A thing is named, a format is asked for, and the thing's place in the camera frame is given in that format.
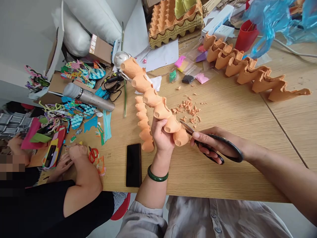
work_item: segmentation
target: black scissors handle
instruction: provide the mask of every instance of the black scissors handle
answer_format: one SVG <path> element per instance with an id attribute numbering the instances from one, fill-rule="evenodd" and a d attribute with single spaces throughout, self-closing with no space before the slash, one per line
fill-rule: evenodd
<path id="1" fill-rule="evenodd" d="M 206 135 L 210 136 L 211 138 L 214 138 L 216 140 L 219 140 L 219 141 L 225 143 L 226 145 L 231 147 L 235 151 L 235 153 L 238 155 L 238 157 L 231 157 L 231 156 L 224 155 L 228 159 L 230 159 L 230 160 L 232 160 L 234 162 L 237 162 L 237 163 L 241 163 L 243 161 L 243 153 L 241 152 L 241 150 L 238 147 L 236 147 L 234 144 L 232 144 L 229 140 L 227 140 L 227 139 L 225 139 L 223 137 L 214 135 L 214 134 L 206 134 Z M 215 152 L 213 149 L 210 148 L 209 145 L 207 145 L 205 143 L 202 143 L 202 142 L 199 142 L 199 141 L 196 141 L 196 140 L 195 140 L 195 143 L 196 143 L 197 146 L 200 144 L 202 147 L 208 149 L 209 151 Z M 218 155 L 218 158 L 221 160 L 221 162 L 222 162 L 221 164 L 224 164 L 225 161 L 223 160 L 223 158 L 217 152 L 215 152 L 215 153 Z M 210 160 L 212 160 L 213 162 L 217 163 L 213 158 L 209 157 L 205 153 L 203 153 L 203 154 L 206 157 L 208 157 Z"/>

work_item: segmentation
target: white pillow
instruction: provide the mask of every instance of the white pillow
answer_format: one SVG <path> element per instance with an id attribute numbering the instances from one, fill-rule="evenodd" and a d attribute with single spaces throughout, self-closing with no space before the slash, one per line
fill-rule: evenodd
<path id="1" fill-rule="evenodd" d="M 65 0 L 70 11 L 92 34 L 113 45 L 122 28 L 106 0 Z"/>
<path id="2" fill-rule="evenodd" d="M 61 10 L 55 9 L 52 12 L 54 25 L 57 28 L 60 21 Z M 75 56 L 84 57 L 89 52 L 90 35 L 80 25 L 80 23 L 73 17 L 72 13 L 68 9 L 67 5 L 64 5 L 64 43 L 69 50 Z"/>

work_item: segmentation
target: fingernail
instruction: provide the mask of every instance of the fingernail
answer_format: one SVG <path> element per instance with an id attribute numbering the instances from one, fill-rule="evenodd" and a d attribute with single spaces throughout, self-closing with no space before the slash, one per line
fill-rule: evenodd
<path id="1" fill-rule="evenodd" d="M 199 139 L 199 133 L 194 132 L 194 133 L 193 133 L 193 137 L 194 137 L 195 139 Z"/>

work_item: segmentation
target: table surface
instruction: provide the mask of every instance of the table surface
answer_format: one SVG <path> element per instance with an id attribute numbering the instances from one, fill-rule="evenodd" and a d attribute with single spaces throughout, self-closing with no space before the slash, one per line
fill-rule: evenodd
<path id="1" fill-rule="evenodd" d="M 182 39 L 180 38 L 179 42 L 180 54 L 190 50 L 197 43 L 197 38 L 185 42 Z M 294 48 L 300 52 L 310 52 L 308 44 L 296 45 Z M 288 89 L 308 87 L 313 91 L 316 88 L 313 80 L 313 74 L 317 73 L 315 59 L 301 59 L 285 50 L 280 50 L 274 44 L 268 54 L 272 61 L 266 65 L 272 68 L 273 76 L 283 73 L 287 75 Z M 148 75 L 150 78 L 155 75 L 164 75 L 172 68 L 173 65 L 168 65 L 154 70 Z M 236 76 L 228 78 L 224 75 L 224 70 L 213 70 L 211 74 L 213 78 L 203 85 L 195 80 L 192 83 L 195 85 L 194 87 L 181 83 L 183 77 L 181 73 L 179 73 L 178 81 L 173 84 L 169 83 L 168 74 L 164 75 L 159 95 L 167 98 L 169 108 L 175 108 L 182 100 L 185 100 L 187 97 L 184 95 L 191 96 L 194 104 L 197 103 L 195 105 L 202 109 L 199 113 L 202 122 L 197 125 L 197 131 L 219 126 L 259 145 L 283 153 L 296 161 L 299 166 L 304 166 L 305 163 L 309 168 L 317 171 L 312 149 L 317 131 L 316 95 L 271 103 L 266 100 L 267 95 L 251 91 L 252 84 L 240 85 L 236 82 Z M 85 145 L 97 148 L 99 153 L 104 155 L 107 171 L 101 180 L 103 189 L 107 191 L 137 192 L 138 190 L 138 188 L 125 186 L 126 147 L 129 144 L 142 143 L 138 136 L 140 129 L 137 126 L 134 91 L 133 87 L 128 84 L 126 118 L 123 118 L 124 97 L 121 96 L 116 100 L 116 108 L 112 112 L 111 119 L 112 138 L 104 146 L 101 146 L 94 128 L 86 133 L 81 133 L 75 140 L 77 143 L 83 141 Z M 147 110 L 151 124 L 153 109 L 147 107 Z M 177 115 L 177 119 L 184 115 L 191 118 L 187 113 L 180 113 Z M 102 118 L 99 118 L 98 121 L 103 125 Z M 75 131 L 70 130 L 66 144 L 69 144 L 74 133 Z M 155 151 L 154 149 L 151 153 L 142 152 L 143 179 Z M 75 177 L 76 169 L 72 166 L 64 179 Z M 225 158 L 225 164 L 219 166 L 200 153 L 196 146 L 190 147 L 189 144 L 175 147 L 173 151 L 167 194 L 288 202 L 288 199 L 249 163 L 245 161 L 235 163 Z"/>

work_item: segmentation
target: shirt cuff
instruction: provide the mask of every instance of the shirt cuff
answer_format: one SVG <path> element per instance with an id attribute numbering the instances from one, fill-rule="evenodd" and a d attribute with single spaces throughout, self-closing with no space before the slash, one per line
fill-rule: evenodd
<path id="1" fill-rule="evenodd" d="M 134 201 L 130 208 L 129 211 L 135 212 L 135 213 L 143 213 L 143 214 L 149 214 L 149 215 L 156 215 L 158 217 L 163 217 L 163 209 L 153 209 L 153 208 L 148 208 L 139 203 L 138 201 Z"/>

